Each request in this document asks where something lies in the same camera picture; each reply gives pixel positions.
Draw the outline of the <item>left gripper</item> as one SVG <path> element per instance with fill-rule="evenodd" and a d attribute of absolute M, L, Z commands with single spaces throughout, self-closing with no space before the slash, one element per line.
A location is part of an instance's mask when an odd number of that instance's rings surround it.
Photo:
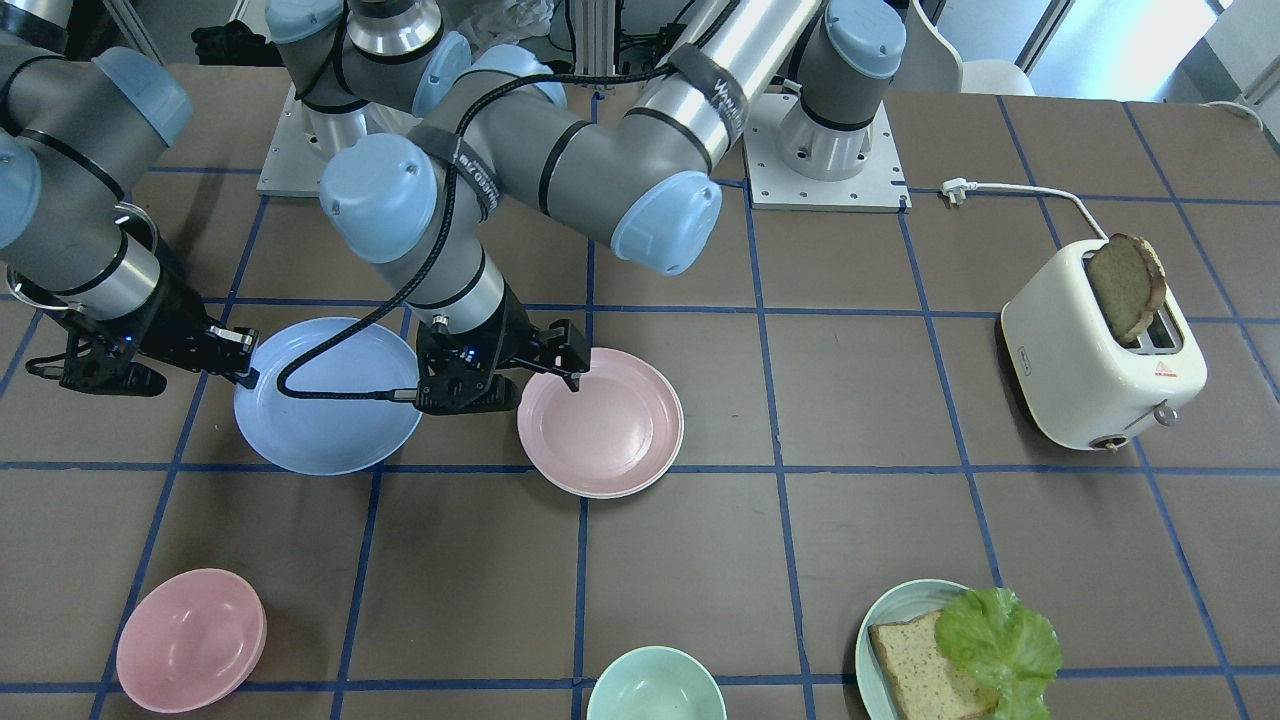
<path fill-rule="evenodd" d="M 550 373 L 577 393 L 591 368 L 591 350 L 582 332 L 566 319 L 545 329 L 534 325 L 506 286 L 497 310 L 475 329 L 453 332 L 435 320 L 419 323 L 413 406 L 433 416 L 513 410 L 520 388 L 500 374 L 512 368 Z"/>

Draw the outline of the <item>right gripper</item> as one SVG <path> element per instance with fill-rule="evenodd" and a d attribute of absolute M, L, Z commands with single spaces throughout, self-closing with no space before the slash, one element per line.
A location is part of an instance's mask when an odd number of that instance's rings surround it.
<path fill-rule="evenodd" d="M 29 361 L 29 373 L 87 395 L 155 397 L 165 377 L 137 361 L 151 357 L 192 373 L 206 372 L 255 389 L 260 374 L 251 368 L 256 329 L 228 329 L 206 314 L 201 297 L 186 279 L 163 266 L 152 296 L 124 316 L 100 320 L 76 309 L 50 311 L 67 332 L 63 352 Z"/>

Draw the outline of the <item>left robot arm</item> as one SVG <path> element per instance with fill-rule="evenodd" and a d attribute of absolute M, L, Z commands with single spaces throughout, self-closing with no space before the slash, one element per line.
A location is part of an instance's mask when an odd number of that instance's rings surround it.
<path fill-rule="evenodd" d="M 567 320 L 547 329 L 476 238 L 515 199 L 664 275 L 703 251 L 722 206 L 710 173 L 749 133 L 776 73 L 800 85 L 804 129 L 858 138 L 899 72 L 908 32 L 887 1 L 709 1 L 663 60 L 635 76 L 616 127 L 564 108 L 570 76 L 511 45 L 485 51 L 407 135 L 340 150 L 319 197 L 349 249 L 396 288 L 379 309 L 287 365 L 306 363 L 406 306 L 419 319 L 413 387 L 353 392 L 429 415 L 516 407 L 511 368 L 577 389 L 591 347 Z"/>

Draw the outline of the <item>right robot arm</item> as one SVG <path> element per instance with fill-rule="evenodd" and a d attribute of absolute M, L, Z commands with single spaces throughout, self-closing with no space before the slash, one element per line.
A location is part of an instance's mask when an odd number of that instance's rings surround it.
<path fill-rule="evenodd" d="M 67 332 L 29 374 L 87 395 L 154 397 L 148 359 L 253 388 L 256 331 L 210 316 L 125 195 L 189 123 L 189 95 L 157 61 L 110 47 L 79 65 L 60 53 L 67 1 L 3 4 L 3 265 L 13 288 Z M 270 1 L 268 37 L 315 120 L 369 104 L 425 117 L 472 60 L 434 1 Z"/>

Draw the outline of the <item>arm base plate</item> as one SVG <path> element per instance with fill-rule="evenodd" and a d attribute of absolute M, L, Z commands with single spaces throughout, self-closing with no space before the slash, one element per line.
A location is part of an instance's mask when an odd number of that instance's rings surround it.
<path fill-rule="evenodd" d="M 751 204 L 765 210 L 900 213 L 911 208 L 888 113 L 869 126 L 817 124 L 791 94 L 760 96 L 742 136 Z"/>
<path fill-rule="evenodd" d="M 294 87 L 289 87 L 268 145 L 257 191 L 273 197 L 315 199 L 320 177 L 337 152 L 367 135 L 403 135 L 417 120 L 375 102 L 343 114 L 315 111 L 296 99 Z"/>

